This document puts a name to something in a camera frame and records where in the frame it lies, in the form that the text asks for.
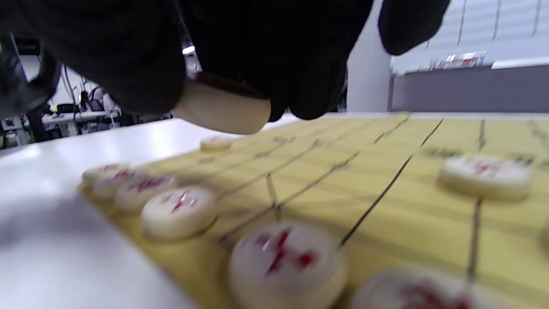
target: wall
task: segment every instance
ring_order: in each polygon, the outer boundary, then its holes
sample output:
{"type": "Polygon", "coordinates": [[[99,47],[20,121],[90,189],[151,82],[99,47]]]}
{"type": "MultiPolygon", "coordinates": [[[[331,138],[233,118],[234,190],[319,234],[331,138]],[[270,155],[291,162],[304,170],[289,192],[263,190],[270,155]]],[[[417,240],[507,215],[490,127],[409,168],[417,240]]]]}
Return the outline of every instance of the wall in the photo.
{"type": "Polygon", "coordinates": [[[377,22],[382,0],[375,0],[349,57],[348,112],[386,112],[391,56],[381,44],[377,22]]]}
{"type": "Polygon", "coordinates": [[[394,71],[474,51],[486,51],[487,63],[549,56],[549,0],[467,0],[463,15],[464,2],[451,2],[441,29],[430,42],[394,57],[394,71]]]}
{"type": "MultiPolygon", "coordinates": [[[[38,70],[40,69],[40,63],[38,62],[38,58],[36,56],[21,56],[21,63],[23,65],[23,69],[25,71],[25,74],[27,75],[27,79],[31,80],[36,74],[38,73],[38,70]]],[[[77,86],[77,89],[73,91],[75,98],[78,100],[78,96],[80,95],[80,91],[82,89],[82,77],[80,74],[74,72],[71,69],[67,70],[69,81],[73,87],[77,86]]],[[[96,87],[95,83],[87,83],[85,88],[88,92],[90,92],[93,88],[96,87]]],[[[59,103],[71,103],[72,97],[67,90],[65,90],[65,87],[63,86],[63,81],[60,78],[59,84],[57,85],[57,92],[50,100],[50,104],[55,106],[59,103]]]]}

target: xiangqi board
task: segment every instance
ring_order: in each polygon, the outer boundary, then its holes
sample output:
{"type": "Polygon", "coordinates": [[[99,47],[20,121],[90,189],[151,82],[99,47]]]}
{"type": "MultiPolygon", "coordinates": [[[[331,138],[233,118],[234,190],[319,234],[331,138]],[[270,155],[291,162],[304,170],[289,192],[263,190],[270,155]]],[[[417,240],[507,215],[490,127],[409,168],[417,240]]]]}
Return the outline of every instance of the xiangqi board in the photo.
{"type": "Polygon", "coordinates": [[[423,266],[485,285],[513,308],[549,307],[549,123],[533,120],[323,118],[142,167],[217,196],[204,233],[159,241],[139,216],[86,194],[205,309],[236,308],[227,287],[234,245],[277,220],[303,222],[342,245],[349,279],[338,308],[369,278],[423,266]],[[530,166],[528,198],[496,201],[438,185],[448,158],[486,155],[530,166]]]}

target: cable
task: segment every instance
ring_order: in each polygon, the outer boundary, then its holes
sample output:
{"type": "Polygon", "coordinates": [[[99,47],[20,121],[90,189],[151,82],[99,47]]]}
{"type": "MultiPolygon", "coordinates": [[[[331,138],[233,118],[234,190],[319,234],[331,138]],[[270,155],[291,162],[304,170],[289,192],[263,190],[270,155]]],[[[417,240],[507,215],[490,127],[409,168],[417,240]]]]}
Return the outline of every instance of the cable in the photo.
{"type": "Polygon", "coordinates": [[[67,65],[64,65],[64,71],[65,71],[65,79],[66,79],[66,82],[67,82],[67,84],[69,85],[69,89],[71,90],[71,91],[70,91],[70,94],[71,94],[71,97],[72,97],[72,101],[73,101],[74,103],[76,103],[76,97],[74,96],[74,89],[76,89],[76,87],[72,88],[72,85],[70,84],[69,73],[67,72],[67,65]]]}

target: red chinese character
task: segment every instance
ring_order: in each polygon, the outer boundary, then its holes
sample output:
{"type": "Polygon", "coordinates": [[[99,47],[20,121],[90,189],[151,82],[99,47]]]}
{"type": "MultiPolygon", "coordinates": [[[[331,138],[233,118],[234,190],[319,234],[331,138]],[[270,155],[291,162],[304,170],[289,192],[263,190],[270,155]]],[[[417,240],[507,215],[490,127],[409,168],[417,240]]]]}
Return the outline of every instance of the red chinese character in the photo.
{"type": "Polygon", "coordinates": [[[501,165],[497,163],[484,164],[482,162],[477,162],[477,161],[468,161],[467,163],[473,166],[473,168],[475,169],[475,174],[477,175],[483,174],[484,172],[488,172],[490,173],[490,176],[495,176],[501,170],[501,165]]]}
{"type": "Polygon", "coordinates": [[[414,286],[403,291],[407,303],[401,309],[471,309],[470,302],[465,295],[444,302],[432,289],[425,286],[414,286]]]}
{"type": "Polygon", "coordinates": [[[309,267],[310,265],[314,264],[317,260],[317,256],[312,251],[306,251],[304,253],[297,253],[292,249],[289,249],[284,246],[286,243],[286,240],[288,240],[288,236],[290,235],[290,229],[285,229],[280,233],[275,240],[273,240],[271,235],[260,235],[257,238],[256,243],[260,245],[264,250],[267,249],[266,247],[271,243],[274,242],[274,246],[272,248],[269,248],[270,250],[274,250],[276,255],[274,256],[273,262],[269,266],[269,269],[267,270],[266,275],[271,275],[277,271],[280,270],[282,267],[283,261],[286,258],[290,259],[290,262],[294,265],[294,267],[302,271],[305,268],[309,267]]]}
{"type": "Polygon", "coordinates": [[[135,172],[129,172],[127,170],[123,170],[121,172],[118,172],[114,178],[117,179],[117,178],[130,178],[131,176],[133,176],[135,174],[135,172]]]}
{"type": "MultiPolygon", "coordinates": [[[[173,194],[169,194],[168,196],[164,197],[162,199],[162,203],[168,203],[172,197],[174,197],[173,194]]],[[[178,210],[180,207],[194,207],[194,205],[198,202],[198,199],[197,198],[188,198],[189,197],[189,192],[188,191],[185,191],[183,192],[181,195],[179,196],[176,196],[177,198],[177,204],[175,205],[175,207],[172,209],[172,212],[178,210]]]]}
{"type": "Polygon", "coordinates": [[[116,170],[120,167],[120,165],[117,165],[117,164],[111,164],[111,165],[105,165],[103,167],[101,167],[99,170],[101,172],[108,172],[110,170],[116,170]]]}
{"type": "Polygon", "coordinates": [[[128,191],[136,189],[138,193],[141,193],[142,191],[159,186],[160,184],[162,184],[162,182],[162,178],[146,179],[144,181],[131,185],[130,187],[128,187],[128,191]]]}

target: round game piece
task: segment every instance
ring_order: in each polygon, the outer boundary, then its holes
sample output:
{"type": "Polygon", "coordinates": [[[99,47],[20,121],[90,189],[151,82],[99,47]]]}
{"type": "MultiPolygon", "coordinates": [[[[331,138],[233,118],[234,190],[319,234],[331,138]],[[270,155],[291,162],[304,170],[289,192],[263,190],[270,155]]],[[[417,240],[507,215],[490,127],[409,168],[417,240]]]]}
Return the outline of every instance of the round game piece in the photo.
{"type": "Polygon", "coordinates": [[[229,262],[229,289],[246,309],[328,309],[346,279],[338,244],[300,223],[252,231],[238,241],[229,262]]]}
{"type": "Polygon", "coordinates": [[[200,186],[187,186],[153,197],[141,220],[152,236],[174,239],[205,230],[217,216],[214,194],[200,186]]]}
{"type": "Polygon", "coordinates": [[[200,141],[201,151],[229,150],[233,144],[232,139],[221,135],[210,136],[200,141]]]}
{"type": "Polygon", "coordinates": [[[119,211],[139,212],[155,195],[176,186],[175,177],[157,176],[123,184],[115,194],[114,203],[119,211]]]}
{"type": "Polygon", "coordinates": [[[492,198],[522,198],[530,191],[529,167],[494,157],[455,157],[448,159],[439,175],[447,187],[492,198]]]}
{"type": "Polygon", "coordinates": [[[506,309],[479,287],[433,272],[385,271],[361,286],[350,309],[506,309]]]}
{"type": "Polygon", "coordinates": [[[130,181],[147,177],[147,172],[140,169],[123,169],[100,177],[93,185],[93,194],[103,200],[114,198],[117,189],[130,181]]]}
{"type": "Polygon", "coordinates": [[[94,167],[86,170],[82,174],[82,180],[85,184],[93,185],[97,179],[108,176],[110,174],[116,174],[121,170],[129,169],[126,164],[107,164],[99,167],[94,167]]]}

